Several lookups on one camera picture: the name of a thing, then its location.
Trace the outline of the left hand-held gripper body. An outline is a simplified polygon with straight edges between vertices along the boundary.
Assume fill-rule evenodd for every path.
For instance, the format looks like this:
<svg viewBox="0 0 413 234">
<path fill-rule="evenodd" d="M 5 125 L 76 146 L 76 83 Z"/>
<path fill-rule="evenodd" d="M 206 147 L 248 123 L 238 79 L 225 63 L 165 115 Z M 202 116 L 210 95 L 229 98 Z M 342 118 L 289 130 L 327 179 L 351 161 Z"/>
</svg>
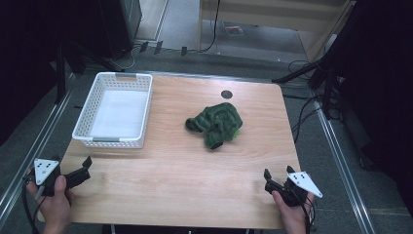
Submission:
<svg viewBox="0 0 413 234">
<path fill-rule="evenodd" d="M 33 197 L 53 197 L 56 180 L 60 176 L 62 173 L 58 159 L 35 158 L 23 180 Z"/>
</svg>

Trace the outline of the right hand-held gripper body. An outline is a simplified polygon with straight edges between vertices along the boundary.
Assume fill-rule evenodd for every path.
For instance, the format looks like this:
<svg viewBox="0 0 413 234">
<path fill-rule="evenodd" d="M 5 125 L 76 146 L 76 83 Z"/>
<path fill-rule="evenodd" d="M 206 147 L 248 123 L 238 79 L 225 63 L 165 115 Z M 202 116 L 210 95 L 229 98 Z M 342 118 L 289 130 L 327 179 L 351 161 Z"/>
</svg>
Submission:
<svg viewBox="0 0 413 234">
<path fill-rule="evenodd" d="M 290 207 L 303 205 L 307 200 L 308 193 L 312 193 L 319 198 L 323 197 L 319 188 L 306 172 L 287 175 L 283 185 L 274 180 L 271 184 L 266 183 L 265 190 L 269 193 L 272 193 L 274 190 L 278 191 L 282 195 L 284 202 Z"/>
</svg>

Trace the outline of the person's right hand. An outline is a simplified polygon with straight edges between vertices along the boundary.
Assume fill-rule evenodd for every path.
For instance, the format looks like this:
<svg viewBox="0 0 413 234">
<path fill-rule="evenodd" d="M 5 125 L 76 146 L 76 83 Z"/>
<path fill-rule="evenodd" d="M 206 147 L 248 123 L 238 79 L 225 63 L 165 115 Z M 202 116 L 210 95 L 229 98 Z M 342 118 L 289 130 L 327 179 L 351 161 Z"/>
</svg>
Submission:
<svg viewBox="0 0 413 234">
<path fill-rule="evenodd" d="M 306 226 L 306 216 L 310 213 L 314 200 L 314 195 L 312 193 L 308 194 L 307 202 L 303 206 L 298 207 L 288 206 L 284 202 L 282 195 L 276 190 L 272 192 L 272 196 L 281 214 L 284 229 Z"/>
</svg>

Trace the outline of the person's left hand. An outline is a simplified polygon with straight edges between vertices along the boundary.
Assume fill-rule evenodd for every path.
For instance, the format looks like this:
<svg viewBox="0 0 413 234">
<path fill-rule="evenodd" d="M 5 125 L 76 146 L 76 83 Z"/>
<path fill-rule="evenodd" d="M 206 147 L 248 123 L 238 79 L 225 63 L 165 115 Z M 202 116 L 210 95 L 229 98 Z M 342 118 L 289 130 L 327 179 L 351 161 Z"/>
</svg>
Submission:
<svg viewBox="0 0 413 234">
<path fill-rule="evenodd" d="M 66 190 L 66 178 L 60 175 L 55 182 L 55 195 L 44 202 L 36 199 L 40 213 L 45 219 L 43 234 L 66 234 L 71 224 L 71 201 L 74 194 Z"/>
</svg>

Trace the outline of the white perforated plastic basket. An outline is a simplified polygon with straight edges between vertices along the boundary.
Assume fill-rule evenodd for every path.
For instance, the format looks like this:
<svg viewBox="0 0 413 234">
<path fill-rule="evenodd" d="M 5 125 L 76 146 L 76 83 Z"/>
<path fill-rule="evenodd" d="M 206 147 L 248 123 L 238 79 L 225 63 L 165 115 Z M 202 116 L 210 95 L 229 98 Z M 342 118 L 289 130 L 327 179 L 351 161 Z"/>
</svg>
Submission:
<svg viewBox="0 0 413 234">
<path fill-rule="evenodd" d="M 150 74 L 97 73 L 72 137 L 87 147 L 142 148 L 152 84 Z"/>
</svg>

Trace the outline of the crumpled green cloth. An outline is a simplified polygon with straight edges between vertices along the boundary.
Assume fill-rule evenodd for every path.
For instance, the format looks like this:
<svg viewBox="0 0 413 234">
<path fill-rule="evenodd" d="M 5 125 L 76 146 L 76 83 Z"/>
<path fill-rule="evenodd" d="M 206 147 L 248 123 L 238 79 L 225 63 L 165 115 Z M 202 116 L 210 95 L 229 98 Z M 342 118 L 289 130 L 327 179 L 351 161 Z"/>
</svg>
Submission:
<svg viewBox="0 0 413 234">
<path fill-rule="evenodd" d="M 206 148 L 214 150 L 225 141 L 237 137 L 243 123 L 236 107 L 229 102 L 222 102 L 206 107 L 194 118 L 188 118 L 185 128 L 189 132 L 204 133 Z"/>
</svg>

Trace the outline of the black metal stand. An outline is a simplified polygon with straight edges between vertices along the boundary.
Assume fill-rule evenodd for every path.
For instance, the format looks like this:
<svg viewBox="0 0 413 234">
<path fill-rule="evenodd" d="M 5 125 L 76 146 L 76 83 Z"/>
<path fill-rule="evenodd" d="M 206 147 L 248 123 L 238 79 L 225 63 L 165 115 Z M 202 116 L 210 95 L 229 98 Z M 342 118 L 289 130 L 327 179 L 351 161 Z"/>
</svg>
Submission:
<svg viewBox="0 0 413 234">
<path fill-rule="evenodd" d="M 321 111 L 327 120 L 331 120 L 332 115 L 329 113 L 329 110 L 332 107 L 330 102 L 332 98 L 333 83 L 337 78 L 337 72 L 333 66 L 333 56 L 330 52 L 327 52 L 320 59 L 310 62 L 282 78 L 273 79 L 272 82 L 275 84 L 284 84 L 311 71 L 313 71 L 313 74 L 308 81 L 308 86 L 310 89 L 316 90 L 321 85 L 324 85 L 321 98 Z"/>
</svg>

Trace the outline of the black cabinet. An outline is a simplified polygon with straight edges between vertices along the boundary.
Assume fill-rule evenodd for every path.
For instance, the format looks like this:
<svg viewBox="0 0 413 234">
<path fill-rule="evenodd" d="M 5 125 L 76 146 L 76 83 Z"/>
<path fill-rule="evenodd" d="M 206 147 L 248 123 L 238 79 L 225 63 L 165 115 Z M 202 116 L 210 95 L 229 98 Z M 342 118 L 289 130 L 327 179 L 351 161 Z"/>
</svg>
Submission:
<svg viewBox="0 0 413 234">
<path fill-rule="evenodd" d="M 139 0 L 98 0 L 111 58 L 129 52 L 142 20 Z"/>
</svg>

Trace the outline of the red printed booklet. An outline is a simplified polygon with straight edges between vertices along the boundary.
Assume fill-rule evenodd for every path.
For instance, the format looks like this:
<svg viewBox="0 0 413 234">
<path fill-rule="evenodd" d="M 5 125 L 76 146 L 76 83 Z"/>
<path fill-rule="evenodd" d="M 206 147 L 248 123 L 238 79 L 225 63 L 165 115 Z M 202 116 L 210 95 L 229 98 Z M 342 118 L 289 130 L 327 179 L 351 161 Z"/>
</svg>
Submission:
<svg viewBox="0 0 413 234">
<path fill-rule="evenodd" d="M 224 29 L 230 37 L 244 35 L 243 29 L 238 25 L 224 25 Z"/>
</svg>

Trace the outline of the light wooden furniture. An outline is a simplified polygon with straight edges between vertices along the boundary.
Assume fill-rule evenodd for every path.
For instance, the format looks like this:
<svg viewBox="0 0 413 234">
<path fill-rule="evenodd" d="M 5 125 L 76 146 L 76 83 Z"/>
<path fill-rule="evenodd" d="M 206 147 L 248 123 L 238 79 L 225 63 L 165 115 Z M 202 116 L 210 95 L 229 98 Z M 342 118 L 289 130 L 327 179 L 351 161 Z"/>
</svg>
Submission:
<svg viewBox="0 0 413 234">
<path fill-rule="evenodd" d="M 356 0 L 198 0 L 198 49 L 203 20 L 296 30 L 306 57 L 315 61 L 332 34 L 338 33 Z"/>
</svg>

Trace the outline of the metal floor rail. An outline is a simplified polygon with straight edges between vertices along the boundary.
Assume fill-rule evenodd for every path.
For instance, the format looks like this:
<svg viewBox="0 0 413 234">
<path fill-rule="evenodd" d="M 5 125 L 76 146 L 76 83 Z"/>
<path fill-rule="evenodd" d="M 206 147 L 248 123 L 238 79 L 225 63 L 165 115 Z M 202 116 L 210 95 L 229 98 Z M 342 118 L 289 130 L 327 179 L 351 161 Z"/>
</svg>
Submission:
<svg viewBox="0 0 413 234">
<path fill-rule="evenodd" d="M 361 234 L 377 234 L 331 122 L 323 114 L 319 101 L 315 101 L 314 107 L 317 110 L 320 124 L 329 144 L 337 170 L 349 198 L 353 214 L 356 217 L 360 232 Z"/>
<path fill-rule="evenodd" d="M 41 156 L 72 95 L 78 75 L 70 73 L 65 80 L 66 93 L 55 103 L 55 91 L 46 95 L 22 121 L 11 137 L 0 146 L 0 232 L 4 229 L 18 202 L 22 177 Z"/>
</svg>

